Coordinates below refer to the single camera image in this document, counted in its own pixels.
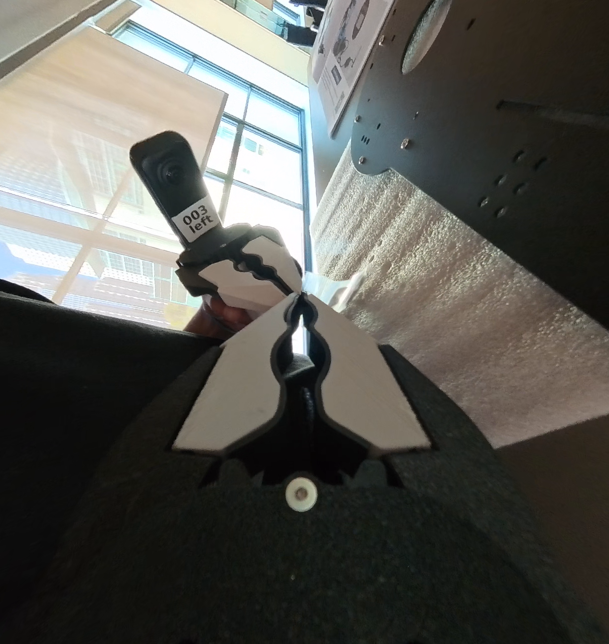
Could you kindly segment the black metal base plate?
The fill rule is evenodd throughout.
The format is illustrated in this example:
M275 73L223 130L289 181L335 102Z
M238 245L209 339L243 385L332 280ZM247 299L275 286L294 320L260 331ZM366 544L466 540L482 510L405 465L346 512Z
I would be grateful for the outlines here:
M609 331L609 1L397 1L351 157Z

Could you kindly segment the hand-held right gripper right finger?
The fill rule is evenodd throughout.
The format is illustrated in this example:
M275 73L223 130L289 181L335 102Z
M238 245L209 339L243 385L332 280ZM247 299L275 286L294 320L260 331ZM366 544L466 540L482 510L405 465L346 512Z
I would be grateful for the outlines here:
M366 460L431 449L378 343L313 295L302 296L302 320L315 368L309 383L315 469L354 475Z

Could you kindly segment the instruction manual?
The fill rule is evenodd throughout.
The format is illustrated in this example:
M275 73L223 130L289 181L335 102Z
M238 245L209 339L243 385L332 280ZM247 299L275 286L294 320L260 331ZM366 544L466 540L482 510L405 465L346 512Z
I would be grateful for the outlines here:
M329 1L312 48L312 78L332 136L394 1Z

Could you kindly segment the tan roller blind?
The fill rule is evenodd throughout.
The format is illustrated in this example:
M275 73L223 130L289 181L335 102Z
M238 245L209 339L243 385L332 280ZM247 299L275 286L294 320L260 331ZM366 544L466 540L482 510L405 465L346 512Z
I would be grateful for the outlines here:
M76 285L134 283L162 306L196 306L174 274L179 242L130 161L137 142L175 131L205 166L227 94L192 65L90 27L0 81L0 278L52 298L83 246L111 236L171 257L96 246Z

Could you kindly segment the white foam sheet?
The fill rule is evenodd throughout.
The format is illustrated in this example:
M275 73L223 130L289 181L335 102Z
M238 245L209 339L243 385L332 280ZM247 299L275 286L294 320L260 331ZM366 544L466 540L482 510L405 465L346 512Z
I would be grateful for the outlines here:
M359 173L346 146L311 236L321 274L363 276L346 316L494 447L609 423L609 332L398 173Z

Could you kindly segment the person's black clothed torso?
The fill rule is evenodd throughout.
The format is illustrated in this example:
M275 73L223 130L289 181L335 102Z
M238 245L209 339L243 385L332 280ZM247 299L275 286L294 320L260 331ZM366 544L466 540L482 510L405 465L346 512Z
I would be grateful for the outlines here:
M0 279L0 642L105 453L220 343L67 309Z

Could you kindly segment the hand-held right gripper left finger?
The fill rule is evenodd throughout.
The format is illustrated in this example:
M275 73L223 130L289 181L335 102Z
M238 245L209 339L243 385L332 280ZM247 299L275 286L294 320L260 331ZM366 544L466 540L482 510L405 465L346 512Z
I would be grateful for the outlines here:
M302 366L293 351L299 294L291 294L221 347L172 450L221 461L239 459L267 484L302 469L299 398L289 380Z

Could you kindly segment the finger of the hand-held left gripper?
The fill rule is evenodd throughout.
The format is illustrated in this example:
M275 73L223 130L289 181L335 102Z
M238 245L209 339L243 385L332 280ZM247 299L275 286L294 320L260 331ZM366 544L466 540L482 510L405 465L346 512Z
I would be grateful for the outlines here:
M199 277L216 287L223 302L247 310L269 310L292 292L295 263L287 263L286 275L262 263L212 263L199 268Z
M246 231L236 237L236 287L250 290L269 285L283 294L300 294L302 272L285 246Z

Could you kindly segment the small clear plastic bag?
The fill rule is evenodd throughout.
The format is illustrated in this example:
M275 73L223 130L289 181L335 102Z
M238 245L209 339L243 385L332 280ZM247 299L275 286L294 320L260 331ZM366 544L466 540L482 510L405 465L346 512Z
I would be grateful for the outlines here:
M343 312L358 294L367 277L367 270L359 270L351 278L340 281L306 271L302 278L302 290L336 312Z

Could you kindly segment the person's left hand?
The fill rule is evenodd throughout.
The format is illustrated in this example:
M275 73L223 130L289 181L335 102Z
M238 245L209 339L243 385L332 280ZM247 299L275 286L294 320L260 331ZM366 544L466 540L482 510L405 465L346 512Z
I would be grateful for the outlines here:
M227 340L253 322L244 309L228 306L217 295L204 295L202 304L184 328L187 333Z

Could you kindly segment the large glass window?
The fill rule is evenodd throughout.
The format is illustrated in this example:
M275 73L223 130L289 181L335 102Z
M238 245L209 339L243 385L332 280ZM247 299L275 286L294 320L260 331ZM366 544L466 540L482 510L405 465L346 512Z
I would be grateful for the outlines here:
M52 34L52 43L37 41L35 55L0 81L51 46L90 27L157 60L166 61L170 54L191 57L193 65L187 73L227 94L211 152L205 166L200 165L215 208L226 225L242 222L275 227L295 259L305 266L310 259L310 199L308 96L303 86L152 3L141 6L132 1L116 3L109 12L85 20L65 35ZM199 306L200 299L188 293L196 299L195 307L168 302L162 306L150 295L144 296L142 287L134 283L76 285L80 267L96 246L123 254L139 249L144 259L153 262L167 262L171 257L153 247L118 245L114 237L98 236L95 243L83 246L52 298L23 282L7 281L71 309L166 328L181 328Z

